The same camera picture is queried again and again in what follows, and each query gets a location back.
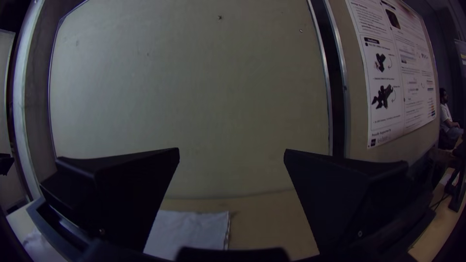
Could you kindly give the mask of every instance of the black object illustration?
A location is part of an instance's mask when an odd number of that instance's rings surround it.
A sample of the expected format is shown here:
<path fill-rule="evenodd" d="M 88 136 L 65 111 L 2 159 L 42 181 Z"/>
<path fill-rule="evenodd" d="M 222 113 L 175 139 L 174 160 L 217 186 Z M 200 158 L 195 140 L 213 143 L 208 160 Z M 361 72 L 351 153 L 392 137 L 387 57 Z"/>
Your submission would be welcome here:
<path fill-rule="evenodd" d="M 383 66 L 383 62 L 385 61 L 385 55 L 384 54 L 376 54 L 377 57 L 377 62 L 375 62 L 375 65 L 380 72 L 383 72 L 385 70 L 385 67 Z"/>
<path fill-rule="evenodd" d="M 390 24 L 392 24 L 393 27 L 401 29 L 401 26 L 399 26 L 398 18 L 395 15 L 395 13 L 387 9 L 385 11 L 387 12 L 387 16 L 388 16 L 388 20 L 390 21 Z"/>
<path fill-rule="evenodd" d="M 380 90 L 378 92 L 379 92 L 379 96 L 374 97 L 374 99 L 372 100 L 372 104 L 375 104 L 376 102 L 378 102 L 377 107 L 375 109 L 379 109 L 382 106 L 384 106 L 385 108 L 388 108 L 388 97 L 393 92 L 392 85 L 388 85 L 387 88 L 383 88 L 383 85 L 381 85 Z"/>

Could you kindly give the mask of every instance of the poster image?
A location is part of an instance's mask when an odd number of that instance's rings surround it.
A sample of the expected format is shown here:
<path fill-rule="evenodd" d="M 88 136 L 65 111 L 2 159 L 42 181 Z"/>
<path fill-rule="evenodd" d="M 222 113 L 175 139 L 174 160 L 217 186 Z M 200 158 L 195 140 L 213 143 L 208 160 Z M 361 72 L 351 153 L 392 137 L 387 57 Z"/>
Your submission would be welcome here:
<path fill-rule="evenodd" d="M 436 90 L 428 36 L 398 0 L 346 0 L 358 35 L 367 90 L 367 147 L 434 120 Z"/>

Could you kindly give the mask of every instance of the cable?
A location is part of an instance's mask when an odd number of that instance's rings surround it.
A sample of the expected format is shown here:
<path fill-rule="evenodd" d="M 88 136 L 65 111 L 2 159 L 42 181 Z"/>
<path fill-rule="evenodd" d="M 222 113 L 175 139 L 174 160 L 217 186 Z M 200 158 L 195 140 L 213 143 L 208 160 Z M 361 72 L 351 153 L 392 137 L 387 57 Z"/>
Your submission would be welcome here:
<path fill-rule="evenodd" d="M 447 199 L 448 196 L 449 196 L 449 195 L 448 195 L 447 193 L 444 193 L 443 196 L 442 196 L 442 198 L 441 198 L 439 201 L 435 202 L 433 205 L 431 205 L 429 208 L 432 208 L 433 206 L 437 205 L 437 206 L 433 209 L 434 211 L 437 210 L 438 206 L 440 206 L 440 204 L 442 203 L 442 201 L 445 200 L 445 199 Z"/>

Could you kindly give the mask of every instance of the white towel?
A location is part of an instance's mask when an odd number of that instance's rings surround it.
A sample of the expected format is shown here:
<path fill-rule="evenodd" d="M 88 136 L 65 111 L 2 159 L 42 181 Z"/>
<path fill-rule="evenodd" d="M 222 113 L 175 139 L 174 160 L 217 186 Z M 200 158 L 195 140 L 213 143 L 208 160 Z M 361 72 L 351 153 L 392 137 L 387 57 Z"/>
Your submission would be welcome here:
<path fill-rule="evenodd" d="M 194 213 L 163 211 L 157 213 L 144 253 L 175 260 L 184 247 L 222 250 L 227 246 L 228 212 Z"/>

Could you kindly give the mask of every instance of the white paper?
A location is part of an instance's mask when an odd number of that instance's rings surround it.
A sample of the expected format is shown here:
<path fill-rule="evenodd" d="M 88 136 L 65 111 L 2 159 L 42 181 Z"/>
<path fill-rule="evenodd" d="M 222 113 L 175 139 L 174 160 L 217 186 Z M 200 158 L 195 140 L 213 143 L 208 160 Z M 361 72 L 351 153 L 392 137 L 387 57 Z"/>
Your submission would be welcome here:
<path fill-rule="evenodd" d="M 398 0 L 346 0 L 366 74 L 367 147 L 436 117 L 432 59 L 418 15 Z"/>
<path fill-rule="evenodd" d="M 175 260 L 184 247 L 222 250 L 229 231 L 229 214 L 162 211 L 157 213 L 144 253 Z"/>

